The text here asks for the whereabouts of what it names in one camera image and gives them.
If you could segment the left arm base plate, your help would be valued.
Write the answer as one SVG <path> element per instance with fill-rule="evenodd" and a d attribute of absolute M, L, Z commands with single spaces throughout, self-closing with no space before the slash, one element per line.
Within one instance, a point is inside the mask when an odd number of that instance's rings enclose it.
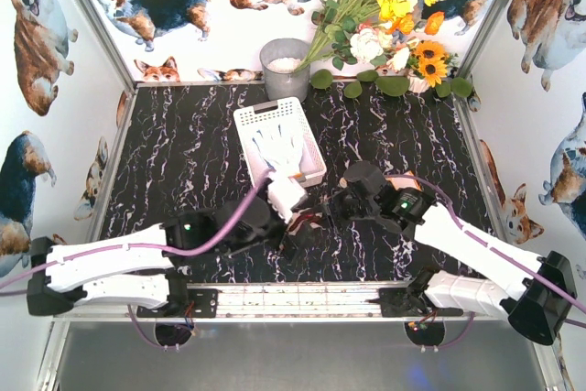
<path fill-rule="evenodd" d="M 157 310 L 139 306 L 136 316 L 145 319 L 162 318 L 215 318 L 219 305 L 219 290 L 215 288 L 191 288 L 185 299 L 177 299 Z"/>

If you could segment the blue dotted glove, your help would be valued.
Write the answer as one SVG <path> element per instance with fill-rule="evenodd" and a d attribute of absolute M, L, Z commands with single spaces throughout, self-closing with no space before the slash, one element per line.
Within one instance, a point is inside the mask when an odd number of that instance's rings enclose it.
<path fill-rule="evenodd" d="M 260 158 L 274 171 L 286 174 L 291 178 L 302 175 L 301 161 L 304 140 L 302 133 L 282 124 L 258 129 L 253 133 Z"/>

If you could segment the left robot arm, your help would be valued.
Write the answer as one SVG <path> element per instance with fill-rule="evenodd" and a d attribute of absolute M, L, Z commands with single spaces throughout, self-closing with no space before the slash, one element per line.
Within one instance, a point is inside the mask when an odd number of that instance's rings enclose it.
<path fill-rule="evenodd" d="M 191 304 L 180 269 L 205 254 L 233 255 L 257 244 L 278 244 L 293 211 L 253 197 L 244 212 L 236 201 L 200 209 L 137 233 L 90 244 L 33 241 L 35 270 L 27 283 L 27 311 L 60 315 L 86 304 L 136 305 L 157 316 L 177 316 Z"/>

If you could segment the beige knit glove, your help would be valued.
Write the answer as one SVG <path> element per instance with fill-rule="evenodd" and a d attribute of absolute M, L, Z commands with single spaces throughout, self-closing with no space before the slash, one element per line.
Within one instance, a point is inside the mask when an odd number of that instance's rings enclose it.
<path fill-rule="evenodd" d="M 281 242 L 282 255 L 289 261 L 295 260 L 305 251 L 316 247 L 321 233 L 330 228 L 330 220 L 324 212 L 295 214 Z"/>

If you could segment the white perforated storage basket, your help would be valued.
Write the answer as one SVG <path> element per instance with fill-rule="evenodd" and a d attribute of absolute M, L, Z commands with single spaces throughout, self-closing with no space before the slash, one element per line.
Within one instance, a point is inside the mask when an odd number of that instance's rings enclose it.
<path fill-rule="evenodd" d="M 240 108 L 233 119 L 253 183 L 268 170 L 297 179 L 303 188 L 322 183 L 327 167 L 298 98 Z"/>

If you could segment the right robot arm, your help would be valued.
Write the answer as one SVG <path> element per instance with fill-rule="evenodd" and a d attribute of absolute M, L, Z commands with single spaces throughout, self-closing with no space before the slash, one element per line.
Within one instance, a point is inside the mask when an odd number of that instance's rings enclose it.
<path fill-rule="evenodd" d="M 568 258 L 517 248 L 465 222 L 438 186 L 408 174 L 387 177 L 367 161 L 352 164 L 342 179 L 344 187 L 324 205 L 331 224 L 372 221 L 475 271 L 474 277 L 421 271 L 407 287 L 411 306 L 505 320 L 541 345 L 554 343 L 571 309 L 585 310 Z"/>

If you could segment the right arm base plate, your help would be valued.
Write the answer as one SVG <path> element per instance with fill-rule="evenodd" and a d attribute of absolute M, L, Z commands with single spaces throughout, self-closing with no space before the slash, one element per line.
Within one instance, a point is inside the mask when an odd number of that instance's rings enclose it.
<path fill-rule="evenodd" d="M 378 305 L 384 318 L 424 318 L 432 312 L 436 312 L 438 317 L 463 315 L 460 309 L 435 306 L 425 295 L 413 295 L 407 292 L 407 288 L 379 288 L 378 297 L 368 299 L 367 302 Z"/>

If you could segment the orange dotted glove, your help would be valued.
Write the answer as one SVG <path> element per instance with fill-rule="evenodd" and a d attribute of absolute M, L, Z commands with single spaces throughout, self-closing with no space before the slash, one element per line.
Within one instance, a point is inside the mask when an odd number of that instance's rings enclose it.
<path fill-rule="evenodd" d="M 389 175 L 385 179 L 392 185 L 395 190 L 415 189 L 423 191 L 420 183 L 415 179 L 412 171 L 408 171 L 406 175 Z"/>

